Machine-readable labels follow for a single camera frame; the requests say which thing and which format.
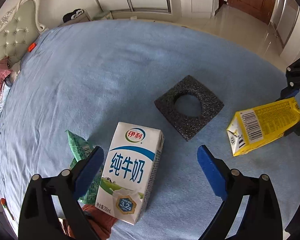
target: black foam block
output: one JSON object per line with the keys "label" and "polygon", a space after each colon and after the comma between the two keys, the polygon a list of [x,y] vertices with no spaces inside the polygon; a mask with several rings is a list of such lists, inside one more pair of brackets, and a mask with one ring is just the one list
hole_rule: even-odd
{"label": "black foam block", "polygon": [[[182,95],[193,95],[199,99],[202,108],[201,115],[186,116],[175,109],[174,104]],[[154,104],[186,141],[189,141],[205,127],[224,106],[214,93],[192,76],[186,76],[154,101]]]}

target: green plastic wrapper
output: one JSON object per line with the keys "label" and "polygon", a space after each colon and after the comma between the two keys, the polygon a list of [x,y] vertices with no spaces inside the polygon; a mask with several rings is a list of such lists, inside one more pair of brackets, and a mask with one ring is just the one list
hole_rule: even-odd
{"label": "green plastic wrapper", "polygon": [[[86,141],[79,135],[76,135],[69,130],[67,130],[66,132],[68,133],[69,146],[71,148],[72,154],[74,155],[74,159],[70,164],[70,169],[72,170],[79,160],[84,160],[90,155],[94,147],[90,142]],[[94,205],[96,203],[103,167],[104,166],[101,165],[101,167],[99,168],[86,195],[79,198],[80,202],[90,205]]]}

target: white milk carton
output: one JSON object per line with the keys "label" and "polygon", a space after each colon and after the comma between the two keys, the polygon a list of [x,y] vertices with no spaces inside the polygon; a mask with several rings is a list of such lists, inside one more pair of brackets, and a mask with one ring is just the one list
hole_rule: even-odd
{"label": "white milk carton", "polygon": [[134,225],[146,209],[163,142],[160,130],[119,122],[95,206]]}

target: blue bedsheet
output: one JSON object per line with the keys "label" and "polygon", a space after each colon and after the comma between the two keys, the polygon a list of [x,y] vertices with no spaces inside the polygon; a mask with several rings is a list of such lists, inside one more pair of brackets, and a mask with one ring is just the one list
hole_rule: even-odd
{"label": "blue bedsheet", "polygon": [[[154,105],[186,75],[225,104],[189,142]],[[14,229],[31,176],[69,167],[65,130],[107,153],[119,121],[161,129],[165,143],[146,213],[135,226],[117,222],[110,239],[200,237],[222,202],[197,163],[202,144],[244,175],[268,174],[287,226],[300,203],[300,137],[233,157],[226,134],[235,111],[273,102],[285,86],[284,74],[256,54],[187,28],[116,20],[46,31],[23,57],[0,119],[0,197],[16,218]]]}

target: headboard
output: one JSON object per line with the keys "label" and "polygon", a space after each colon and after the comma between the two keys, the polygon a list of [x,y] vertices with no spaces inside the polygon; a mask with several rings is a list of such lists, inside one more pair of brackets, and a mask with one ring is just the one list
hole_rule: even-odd
{"label": "headboard", "polygon": [[0,20],[0,60],[9,56],[13,66],[20,61],[31,43],[45,31],[38,21],[39,0],[21,0]]}

